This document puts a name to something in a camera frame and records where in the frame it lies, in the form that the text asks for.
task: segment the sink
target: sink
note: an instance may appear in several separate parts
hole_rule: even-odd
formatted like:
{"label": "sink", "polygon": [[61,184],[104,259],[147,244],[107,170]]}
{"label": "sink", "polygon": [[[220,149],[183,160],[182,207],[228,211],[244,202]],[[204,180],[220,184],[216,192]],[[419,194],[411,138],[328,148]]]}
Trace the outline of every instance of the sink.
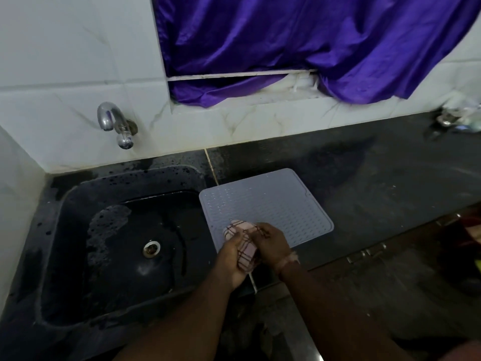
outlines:
{"label": "sink", "polygon": [[65,193],[41,288],[43,320],[69,326],[191,291],[216,255],[203,188],[199,171],[177,165],[95,178]]}

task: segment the black granite countertop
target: black granite countertop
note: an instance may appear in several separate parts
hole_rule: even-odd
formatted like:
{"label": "black granite countertop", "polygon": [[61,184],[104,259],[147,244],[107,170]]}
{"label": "black granite countertop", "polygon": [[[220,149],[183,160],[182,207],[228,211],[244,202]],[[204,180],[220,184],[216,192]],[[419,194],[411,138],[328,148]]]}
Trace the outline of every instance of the black granite countertop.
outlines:
{"label": "black granite countertop", "polygon": [[[220,184],[286,167],[298,174],[335,225],[333,232],[296,247],[304,267],[314,268],[481,201],[481,137],[447,133],[425,141],[432,117],[411,115],[248,142],[209,149],[208,155]],[[215,184],[204,151],[51,179],[0,323],[2,360],[80,361],[124,344],[164,315],[165,308],[152,303],[75,327],[45,324],[37,299],[53,236],[38,223],[54,226],[64,194],[80,182],[173,164],[195,167],[206,187]],[[259,287],[275,281],[262,268],[255,280]]]}

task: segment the purple curtain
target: purple curtain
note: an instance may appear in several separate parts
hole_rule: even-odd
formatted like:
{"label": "purple curtain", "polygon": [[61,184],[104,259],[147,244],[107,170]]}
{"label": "purple curtain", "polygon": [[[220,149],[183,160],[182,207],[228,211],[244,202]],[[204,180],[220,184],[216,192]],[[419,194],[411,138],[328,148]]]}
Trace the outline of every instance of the purple curtain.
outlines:
{"label": "purple curtain", "polygon": [[[317,68],[347,103],[408,98],[468,32],[481,0],[154,0],[167,76]],[[209,107],[285,75],[170,82]]]}

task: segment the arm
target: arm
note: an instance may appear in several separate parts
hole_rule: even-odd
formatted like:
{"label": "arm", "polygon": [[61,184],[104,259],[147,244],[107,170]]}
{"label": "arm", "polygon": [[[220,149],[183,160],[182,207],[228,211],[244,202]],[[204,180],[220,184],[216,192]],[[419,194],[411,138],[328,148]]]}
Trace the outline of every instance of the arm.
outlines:
{"label": "arm", "polygon": [[[253,233],[252,240],[274,268],[291,249],[280,230],[265,223],[258,226],[263,235]],[[324,360],[412,360],[375,322],[331,294],[297,262],[285,265],[279,275]]]}
{"label": "arm", "polygon": [[229,296],[245,278],[237,269],[240,240],[237,235],[226,242],[214,268],[190,298],[125,347],[114,361],[213,360]]}

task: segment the dish drying mat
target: dish drying mat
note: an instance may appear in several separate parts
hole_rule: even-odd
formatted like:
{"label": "dish drying mat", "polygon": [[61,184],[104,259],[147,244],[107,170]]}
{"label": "dish drying mat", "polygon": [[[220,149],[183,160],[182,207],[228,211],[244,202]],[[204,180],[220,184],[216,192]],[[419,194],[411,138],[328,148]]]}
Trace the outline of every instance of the dish drying mat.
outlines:
{"label": "dish drying mat", "polygon": [[332,220],[290,168],[204,189],[199,194],[217,252],[231,220],[266,222],[284,232],[290,247],[334,229]]}

